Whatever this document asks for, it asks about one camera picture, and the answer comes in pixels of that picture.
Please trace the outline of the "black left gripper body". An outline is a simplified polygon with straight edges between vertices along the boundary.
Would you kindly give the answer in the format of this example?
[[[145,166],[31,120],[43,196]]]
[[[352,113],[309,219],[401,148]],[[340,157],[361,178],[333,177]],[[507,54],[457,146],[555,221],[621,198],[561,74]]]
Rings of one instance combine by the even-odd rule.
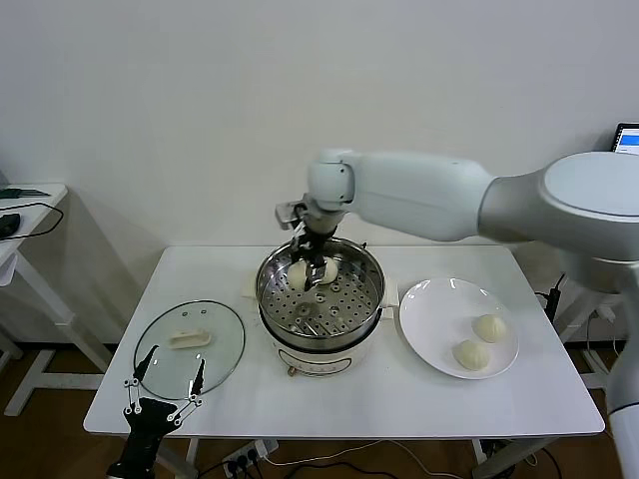
[[[153,468],[163,438],[180,427],[178,407],[153,398],[140,398],[124,411],[130,426],[120,458],[111,468]]]

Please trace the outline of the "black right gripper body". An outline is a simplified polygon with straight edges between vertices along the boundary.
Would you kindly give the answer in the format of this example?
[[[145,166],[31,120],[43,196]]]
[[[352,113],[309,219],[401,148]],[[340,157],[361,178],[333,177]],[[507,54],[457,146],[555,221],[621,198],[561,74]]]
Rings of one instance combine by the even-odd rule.
[[[295,236],[305,234],[306,235],[306,244],[305,244],[305,252],[303,260],[313,256],[323,256],[324,257],[324,244],[328,240],[328,236],[319,235],[314,233],[313,231],[302,230],[300,233],[295,234]]]

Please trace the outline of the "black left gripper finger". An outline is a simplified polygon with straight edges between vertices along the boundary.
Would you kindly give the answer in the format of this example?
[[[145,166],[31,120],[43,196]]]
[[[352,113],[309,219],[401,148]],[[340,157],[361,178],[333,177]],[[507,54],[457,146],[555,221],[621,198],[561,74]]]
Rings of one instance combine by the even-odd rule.
[[[140,414],[142,412],[140,386],[142,385],[142,381],[152,362],[153,355],[156,350],[157,347],[153,346],[146,356],[139,363],[134,365],[132,375],[124,380],[123,385],[127,391],[128,397],[128,404],[124,409],[125,414]]]
[[[195,378],[190,382],[189,394],[186,403],[179,406],[168,416],[168,421],[174,425],[181,425],[193,412],[202,406],[203,400],[200,398],[204,386],[204,372],[206,360],[200,361]]]

